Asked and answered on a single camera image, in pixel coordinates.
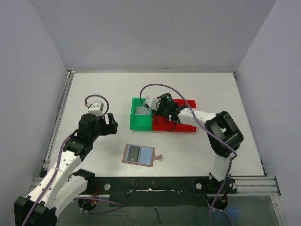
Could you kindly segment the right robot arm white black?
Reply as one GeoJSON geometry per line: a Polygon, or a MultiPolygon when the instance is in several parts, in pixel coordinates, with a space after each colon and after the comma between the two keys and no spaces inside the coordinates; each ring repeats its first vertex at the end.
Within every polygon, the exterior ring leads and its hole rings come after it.
{"type": "Polygon", "coordinates": [[[209,186],[219,193],[226,187],[225,178],[229,174],[230,164],[237,156],[236,150],[244,140],[242,132],[227,111],[207,113],[191,107],[187,101],[179,105],[170,93],[157,98],[148,98],[145,104],[159,116],[175,124],[202,128],[208,135],[209,143],[215,152],[212,179],[209,186]]]}

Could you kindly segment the silver grey card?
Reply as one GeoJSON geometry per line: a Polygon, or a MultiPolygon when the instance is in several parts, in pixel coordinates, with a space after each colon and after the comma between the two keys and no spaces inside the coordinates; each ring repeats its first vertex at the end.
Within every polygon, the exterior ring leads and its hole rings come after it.
{"type": "Polygon", "coordinates": [[[144,106],[137,106],[135,108],[135,115],[150,115],[151,110],[149,108],[146,108],[144,106]]]}

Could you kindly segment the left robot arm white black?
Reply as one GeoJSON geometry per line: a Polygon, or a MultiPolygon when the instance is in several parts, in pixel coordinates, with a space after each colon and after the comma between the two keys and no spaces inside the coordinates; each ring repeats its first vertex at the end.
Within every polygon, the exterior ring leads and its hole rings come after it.
{"type": "Polygon", "coordinates": [[[62,143],[57,162],[43,180],[26,196],[14,203],[17,226],[54,226],[61,212],[77,196],[95,190],[95,174],[79,169],[75,177],[69,175],[84,161],[99,136],[115,135],[118,123],[112,113],[106,116],[82,115],[78,128],[62,143]]]}

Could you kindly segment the brown leather card holder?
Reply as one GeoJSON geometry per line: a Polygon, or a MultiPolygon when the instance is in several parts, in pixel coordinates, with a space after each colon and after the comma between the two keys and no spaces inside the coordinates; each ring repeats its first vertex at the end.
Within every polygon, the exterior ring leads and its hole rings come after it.
{"type": "Polygon", "coordinates": [[[128,152],[130,145],[133,145],[133,144],[126,144],[126,146],[125,146],[125,151],[124,151],[124,155],[123,155],[123,159],[122,159],[123,163],[140,165],[140,166],[145,166],[145,167],[153,167],[153,163],[155,160],[162,159],[161,154],[155,155],[156,149],[154,147],[135,145],[135,146],[140,147],[138,162],[129,162],[129,161],[127,161],[127,152],[128,152]]]}

